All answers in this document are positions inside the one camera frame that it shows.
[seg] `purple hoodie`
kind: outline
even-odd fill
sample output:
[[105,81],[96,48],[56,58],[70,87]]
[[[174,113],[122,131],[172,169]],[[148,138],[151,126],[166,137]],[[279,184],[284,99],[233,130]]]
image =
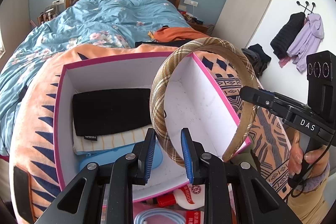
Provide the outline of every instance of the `purple hoodie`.
[[321,39],[324,38],[322,18],[319,14],[308,15],[307,23],[303,26],[294,42],[287,50],[289,57],[293,57],[293,63],[299,72],[307,69],[306,56],[316,53]]

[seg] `pink box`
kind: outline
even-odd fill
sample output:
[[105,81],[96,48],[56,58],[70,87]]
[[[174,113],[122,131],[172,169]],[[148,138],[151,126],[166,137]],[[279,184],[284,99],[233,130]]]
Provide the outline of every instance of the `pink box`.
[[[80,157],[73,152],[72,97],[75,93],[120,88],[151,88],[157,70],[170,52],[107,56],[63,66],[54,113],[54,153],[61,190],[75,177]],[[222,156],[239,118],[207,68],[195,54],[174,71],[165,95],[166,126],[182,156],[180,132],[188,127],[205,151]],[[250,143],[248,139],[242,146]],[[133,186],[133,201],[167,193],[187,184],[185,169],[162,150],[163,161],[145,186]]]

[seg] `bed sheet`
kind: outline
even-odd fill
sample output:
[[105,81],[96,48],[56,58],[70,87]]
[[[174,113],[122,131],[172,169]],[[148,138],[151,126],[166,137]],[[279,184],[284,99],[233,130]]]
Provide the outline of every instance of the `bed sheet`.
[[80,44],[134,48],[162,26],[189,27],[166,0],[79,0],[35,28],[0,74],[0,155],[9,155],[13,126],[25,94],[43,63]]

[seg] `finger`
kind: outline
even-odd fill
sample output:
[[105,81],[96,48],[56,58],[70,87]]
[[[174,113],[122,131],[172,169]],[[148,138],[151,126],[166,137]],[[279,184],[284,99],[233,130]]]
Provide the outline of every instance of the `finger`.
[[296,130],[294,134],[294,139],[293,139],[293,144],[292,144],[290,155],[293,157],[293,160],[296,163],[302,164],[303,151],[300,148],[299,140],[300,140],[300,133]]
[[288,171],[291,175],[299,174],[301,172],[302,165],[295,160],[293,152],[291,151],[291,154],[289,156],[288,161]]
[[288,171],[291,175],[299,174],[301,172],[302,165],[297,164],[294,161],[288,163]]
[[[324,150],[325,150],[325,147],[315,150],[315,151],[308,152],[306,154],[307,156],[305,156],[305,158],[307,158],[307,162],[309,164],[314,163],[322,155]],[[311,177],[316,177],[316,176],[321,175],[328,165],[328,160],[329,160],[329,151],[327,151],[327,153],[322,157],[322,159],[320,159],[314,165],[314,167],[311,170]]]
[[[304,159],[307,163],[312,164],[314,163],[325,151],[325,147],[320,148],[318,150],[310,151],[305,154]],[[326,157],[327,154],[324,155],[324,157],[319,160],[318,164],[323,164],[324,162],[327,162],[329,157]]]

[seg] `wall outlet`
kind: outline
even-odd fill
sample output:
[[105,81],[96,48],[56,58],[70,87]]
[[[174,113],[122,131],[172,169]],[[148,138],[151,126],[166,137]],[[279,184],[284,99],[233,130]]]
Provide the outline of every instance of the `wall outlet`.
[[55,0],[52,2],[53,5],[58,5],[58,4],[63,4],[65,2],[65,0]]
[[193,1],[193,0],[184,0],[184,4],[189,4],[189,5],[197,7],[198,2]]
[[178,8],[182,11],[186,11],[187,10],[187,6],[184,6],[184,5],[179,5]]

